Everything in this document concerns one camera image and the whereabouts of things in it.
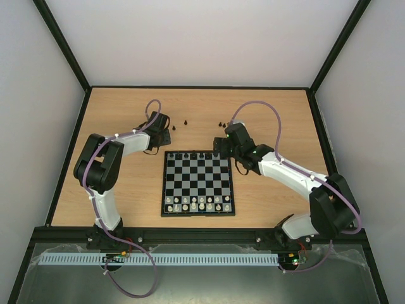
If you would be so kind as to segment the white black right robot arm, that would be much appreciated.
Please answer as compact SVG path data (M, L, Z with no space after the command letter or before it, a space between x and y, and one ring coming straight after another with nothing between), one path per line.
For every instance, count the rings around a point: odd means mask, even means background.
M320 235L334 239L340 233L356 234L360 212L352 191L338 173L326 176L289 162L265 144L255 144L243 123L225 129L225 137L213 139L213 149L220 156L233 158L248 172L269 177L300 194L309 203L309 212L285 217L276 226L276 240L290 248L301 237Z

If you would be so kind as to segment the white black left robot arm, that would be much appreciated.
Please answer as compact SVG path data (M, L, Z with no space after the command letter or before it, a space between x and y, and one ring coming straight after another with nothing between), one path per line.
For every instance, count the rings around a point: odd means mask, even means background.
M170 118L153 111L147 121L130 132L104 137L91 134L75 164L73 176L89 195L96 216L92 240L110 246L129 241L123 236L123 220L115 202L114 186L122 158L132 153L152 151L171 143Z

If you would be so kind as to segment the black and white chessboard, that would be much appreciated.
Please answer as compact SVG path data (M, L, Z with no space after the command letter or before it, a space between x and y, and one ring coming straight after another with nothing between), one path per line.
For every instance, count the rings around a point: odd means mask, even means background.
M170 159L169 154L173 153L174 158ZM178 154L182 155L181 160L177 160ZM188 159L184 158L184 153L188 153ZM193 160L191 154L196 153L197 158ZM206 153L211 154L210 159L206 159ZM163 167L163 189L161 200L162 217L191 217L191 216L234 216L235 200L232 177L232 165L229 158L219 155L214 157L214 151L166 151ZM190 210L191 198L197 198L197 208L193 212ZM171 198L171 203L166 202L166 198ZM178 197L179 202L175 203L174 198ZM199 198L204 198L205 209L199 210ZM212 197L213 208L207 211L207 198ZM215 202L215 197L220 197L220 201ZM173 207L173 211L168 211L168 206ZM174 205L179 205L180 210L176 212ZM183 205L188 205L189 209L183 211ZM221 206L221 210L216 210L216 205ZM224 210L224 206L230 207L229 211Z

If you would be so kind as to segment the black aluminium rail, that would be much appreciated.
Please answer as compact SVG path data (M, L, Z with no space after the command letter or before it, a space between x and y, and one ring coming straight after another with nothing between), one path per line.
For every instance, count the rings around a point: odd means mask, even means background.
M304 236L298 240L281 241L275 229L186 229L125 227L123 238L149 249L159 244L234 244L257 250L288 251L299 250L301 245L309 249L314 244L328 244L330 239L323 236ZM98 233L91 227L36 227L29 246L35 244L84 244L87 249L118 251L127 245L116 242Z

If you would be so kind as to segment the black enclosure frame post left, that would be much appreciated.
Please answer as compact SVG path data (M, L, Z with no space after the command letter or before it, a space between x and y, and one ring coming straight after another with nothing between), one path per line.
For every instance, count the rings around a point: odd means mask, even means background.
M71 47L69 46L68 41L66 40L47 2L45 0L33 0L32 2L37 8L37 11L41 15L44 23L46 24L60 51L65 57L72 72L76 76L83 91L88 92L91 88L91 85L89 84L85 74L83 73Z

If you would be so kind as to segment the black enclosure frame post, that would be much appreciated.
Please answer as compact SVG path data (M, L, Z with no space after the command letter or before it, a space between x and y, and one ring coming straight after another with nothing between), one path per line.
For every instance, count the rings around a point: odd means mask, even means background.
M315 94L321 87L323 81L328 75L329 71L333 67L336 59L338 58L340 52L343 50L346 42L350 38L357 24L361 20L363 14L365 13L367 7L371 3L371 0L359 0L357 1L354 9L352 10L349 18L345 22L340 34L338 35L336 41L334 42L330 52L328 53L325 61L323 62L319 72L317 73L313 83L311 84L311 91Z
M76 76L83 91L88 92L91 88L91 85L89 84L85 74L83 73L71 47L69 46L68 41L66 40L47 2L45 0L33 0L32 2L37 8L37 11L41 15L44 23L46 24L60 51L65 57L72 72Z

